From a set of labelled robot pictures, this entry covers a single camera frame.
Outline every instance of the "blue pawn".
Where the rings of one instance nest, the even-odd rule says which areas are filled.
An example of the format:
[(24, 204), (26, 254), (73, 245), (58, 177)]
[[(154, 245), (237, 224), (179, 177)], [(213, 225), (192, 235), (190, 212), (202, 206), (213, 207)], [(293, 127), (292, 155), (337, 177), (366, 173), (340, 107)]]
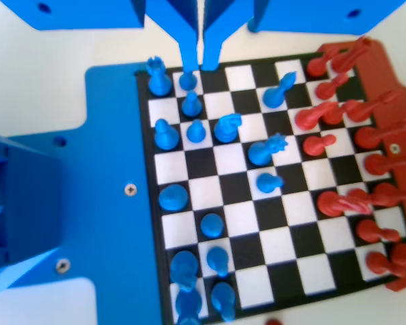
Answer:
[(284, 185), (283, 179), (269, 173), (260, 174), (257, 177), (257, 188), (263, 193), (271, 193), (276, 188)]
[(263, 94), (263, 102), (270, 108), (277, 108), (284, 102), (284, 93), (293, 87), (296, 81), (296, 72), (289, 72), (279, 81), (278, 87), (269, 88)]
[(206, 137), (206, 130), (201, 120), (194, 120), (187, 129), (187, 138), (189, 141), (198, 144)]
[(179, 143), (179, 132), (160, 118), (155, 123), (155, 143), (160, 149), (173, 149)]
[(242, 125), (240, 114), (230, 114), (221, 117), (215, 124), (215, 137), (224, 144), (232, 142), (238, 136), (238, 127)]
[(187, 190), (179, 184), (172, 184), (163, 189), (158, 202), (165, 211), (180, 211), (188, 203)]
[(284, 147), (287, 145), (286, 136), (277, 133), (266, 142), (254, 142), (248, 149), (248, 158), (253, 164), (264, 166), (269, 164), (272, 154), (284, 151)]
[(176, 298), (175, 307), (179, 318), (177, 325), (200, 325), (198, 313), (202, 310), (202, 298), (196, 289), (189, 292), (180, 291)]
[(208, 265), (217, 272), (218, 276), (224, 277), (229, 273), (229, 255), (221, 247), (212, 247), (206, 257)]
[(235, 292), (229, 284), (225, 282), (215, 284), (210, 300), (225, 322), (235, 319)]
[(182, 103), (182, 113), (188, 117), (196, 117), (202, 111), (202, 103), (195, 91), (190, 91)]
[(146, 70), (150, 75), (149, 89), (157, 96), (165, 96), (171, 90), (172, 83), (166, 74), (164, 62), (156, 56), (150, 58), (146, 63)]
[(200, 229), (207, 238), (218, 238), (223, 233), (224, 223), (219, 215), (209, 213), (203, 217)]
[(192, 90), (196, 88), (197, 77), (193, 75), (192, 71), (184, 71), (183, 74), (179, 77), (179, 84), (183, 90)]
[(189, 292), (196, 287), (198, 262), (188, 251), (178, 252), (170, 264), (170, 279), (183, 291)]

